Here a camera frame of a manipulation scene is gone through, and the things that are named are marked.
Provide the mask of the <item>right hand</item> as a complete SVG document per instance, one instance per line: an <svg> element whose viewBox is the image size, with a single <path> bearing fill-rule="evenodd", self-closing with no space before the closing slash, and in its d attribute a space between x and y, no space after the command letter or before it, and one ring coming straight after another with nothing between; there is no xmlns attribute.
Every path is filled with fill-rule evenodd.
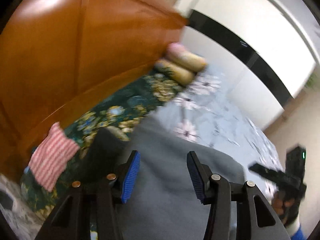
<svg viewBox="0 0 320 240"><path fill-rule="evenodd" d="M287 209L289 209L295 202L294 198L290 200L283 201L282 192L276 192L271 202L271 206L273 207L274 211L284 224L287 220L288 215L285 215Z"/></svg>

